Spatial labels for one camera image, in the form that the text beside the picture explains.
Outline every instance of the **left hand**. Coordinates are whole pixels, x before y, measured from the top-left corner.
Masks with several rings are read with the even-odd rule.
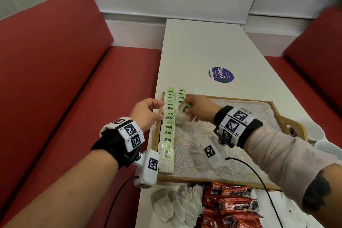
[[[142,131],[147,131],[155,122],[160,122],[163,119],[162,114],[152,112],[153,109],[159,109],[163,105],[163,101],[147,98],[135,104],[130,118],[139,125]]]

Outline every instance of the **beige sleeve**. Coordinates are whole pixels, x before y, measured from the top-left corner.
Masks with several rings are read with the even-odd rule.
[[[254,163],[301,209],[304,193],[318,172],[331,164],[342,164],[336,156],[300,138],[264,126],[250,138],[248,150]]]

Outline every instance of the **right hand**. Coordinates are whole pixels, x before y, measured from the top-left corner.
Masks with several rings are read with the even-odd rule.
[[[182,106],[184,103],[188,103],[189,105],[193,106],[192,108],[188,108],[185,110],[185,113],[188,116],[191,116],[189,122],[192,122],[193,120],[195,120],[195,122],[198,122],[199,120],[201,120],[214,124],[214,117],[216,113],[222,108],[221,106],[216,105],[206,96],[202,95],[192,95],[186,97],[180,106]]]

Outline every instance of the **white cup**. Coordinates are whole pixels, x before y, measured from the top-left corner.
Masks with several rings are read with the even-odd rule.
[[[317,123],[308,119],[300,119],[297,122],[300,122],[306,128],[308,141],[325,139],[325,133]]]
[[[320,151],[324,151],[329,154],[336,155],[337,158],[342,160],[342,149],[335,144],[332,144],[328,141],[318,141],[314,145],[315,148],[317,148]]]

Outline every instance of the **black cable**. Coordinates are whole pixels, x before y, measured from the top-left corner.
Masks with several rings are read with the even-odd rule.
[[[274,209],[274,212],[276,213],[276,216],[277,216],[277,218],[278,218],[278,221],[279,221],[279,223],[280,223],[281,228],[284,228],[284,227],[283,227],[283,224],[282,224],[281,221],[280,221],[280,218],[279,218],[279,215],[278,215],[278,213],[277,213],[276,207],[275,207],[274,204],[273,204],[273,201],[272,201],[272,199],[271,199],[271,196],[270,196],[269,192],[267,191],[267,188],[266,188],[264,182],[262,181],[261,177],[256,173],[256,171],[255,171],[250,165],[248,165],[246,162],[244,162],[244,161],[242,161],[242,160],[239,160],[239,159],[237,159],[237,158],[227,157],[227,158],[225,158],[225,160],[236,160],[236,161],[242,162],[244,165],[247,165],[247,166],[248,166],[248,167],[257,175],[257,177],[260,179],[262,185],[264,186],[264,189],[265,189],[265,191],[266,191],[266,193],[267,193],[267,195],[268,195],[268,198],[269,198],[270,201],[271,201],[271,205],[272,205],[272,207],[273,207],[273,209]]]
[[[130,180],[135,179],[135,178],[139,178],[139,176],[134,176],[134,177],[131,177],[131,178],[127,179],[126,182],[123,183],[123,185],[121,186],[121,188],[119,189],[119,191],[116,193],[116,196],[114,197],[113,203],[112,203],[112,205],[111,205],[111,207],[110,207],[110,209],[109,209],[109,213],[108,213],[108,215],[107,215],[107,219],[106,219],[106,222],[105,222],[105,225],[103,226],[103,228],[106,228],[106,226],[107,226],[107,223],[108,223],[108,220],[109,220],[110,213],[111,213],[111,211],[112,211],[112,209],[113,209],[114,203],[115,203],[116,198],[118,197],[119,193],[121,192],[121,190],[123,189],[123,187],[124,187]]]

